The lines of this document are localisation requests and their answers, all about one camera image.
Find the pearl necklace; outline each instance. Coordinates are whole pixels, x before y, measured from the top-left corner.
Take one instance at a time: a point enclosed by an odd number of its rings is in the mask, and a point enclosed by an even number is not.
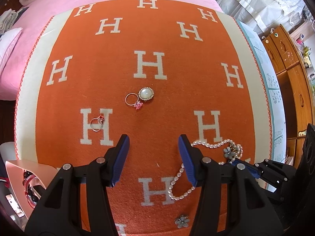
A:
[[[235,145],[235,142],[233,142],[233,140],[231,139],[225,139],[223,141],[221,141],[220,143],[217,144],[209,144],[206,142],[202,142],[202,141],[194,141],[191,146],[195,146],[195,145],[204,145],[205,147],[208,147],[210,149],[212,148],[218,148],[224,144],[229,144],[229,146],[227,148],[223,149],[223,153],[224,153],[224,157],[228,159],[228,162],[230,164],[232,164],[232,162],[235,161],[235,159],[240,159],[243,156],[243,147],[240,144]],[[218,162],[219,165],[224,165],[225,162],[220,161]],[[171,199],[174,200],[180,200],[183,199],[185,197],[188,196],[188,194],[190,194],[193,190],[195,190],[195,187],[192,186],[190,189],[187,190],[187,192],[184,192],[183,195],[180,195],[179,197],[174,196],[172,193],[172,189],[174,184],[176,184],[176,181],[181,177],[182,173],[184,172],[184,164],[181,164],[181,168],[179,169],[179,172],[176,174],[176,176],[174,176],[174,179],[172,180],[171,184],[169,185],[169,189],[167,190],[167,192],[169,193],[169,197],[171,197]]]

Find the white pearl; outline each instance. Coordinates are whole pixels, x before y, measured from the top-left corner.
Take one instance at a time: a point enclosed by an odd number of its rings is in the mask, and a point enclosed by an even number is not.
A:
[[[152,91],[148,88],[145,88],[140,92],[141,98],[150,98],[151,96],[152,96]]]

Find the orange blanket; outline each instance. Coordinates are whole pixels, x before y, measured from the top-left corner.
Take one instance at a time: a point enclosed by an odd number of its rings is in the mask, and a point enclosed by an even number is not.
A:
[[[143,87],[154,90],[152,100],[139,110],[126,105]],[[89,122],[99,114],[104,125],[94,132]],[[192,224],[199,189],[179,201],[166,191],[182,163],[180,134],[210,144],[232,139],[250,163],[271,151],[265,87],[237,23],[171,0],[111,0],[53,17],[29,58],[16,120],[19,158],[58,168],[88,164],[128,134],[120,182],[108,189],[121,235],[189,234],[174,219],[185,214]],[[226,161],[224,147],[199,147]],[[173,193],[190,187],[184,173]],[[221,214],[225,206],[223,195]]]

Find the cabinet door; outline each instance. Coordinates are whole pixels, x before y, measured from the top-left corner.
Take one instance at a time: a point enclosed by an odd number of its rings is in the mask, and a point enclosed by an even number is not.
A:
[[[306,78],[300,64],[287,71],[292,87],[296,107],[297,136],[300,131],[305,131],[312,123],[311,99]]]
[[[266,39],[262,41],[264,47],[268,53],[268,56],[271,60],[273,65],[273,69],[275,70],[276,74],[281,73],[285,70],[284,64],[282,62],[281,56],[277,50],[277,47],[273,43],[271,36],[268,36]]]
[[[296,140],[296,154],[294,156],[294,168],[298,168],[301,157],[303,154],[303,145],[304,145],[305,138],[299,138]]]
[[[286,69],[292,67],[299,61],[297,51],[290,42],[289,35],[286,35],[285,30],[281,26],[278,26],[276,30],[270,34],[270,37],[277,47]]]

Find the screw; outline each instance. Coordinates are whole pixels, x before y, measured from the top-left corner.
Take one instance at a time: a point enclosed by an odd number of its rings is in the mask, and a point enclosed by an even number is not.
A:
[[[238,163],[238,164],[236,165],[236,167],[237,167],[239,170],[245,169],[245,165],[244,165],[243,163]]]
[[[204,163],[210,163],[210,162],[211,162],[211,158],[209,158],[209,157],[203,157],[203,158],[202,158],[202,162],[204,162]]]
[[[69,168],[71,168],[71,164],[66,163],[66,164],[64,164],[64,165],[62,166],[62,168],[63,168],[64,170],[68,170]]]
[[[99,164],[102,164],[102,163],[105,162],[105,158],[104,158],[104,157],[98,157],[98,158],[96,159],[96,162],[99,163]]]

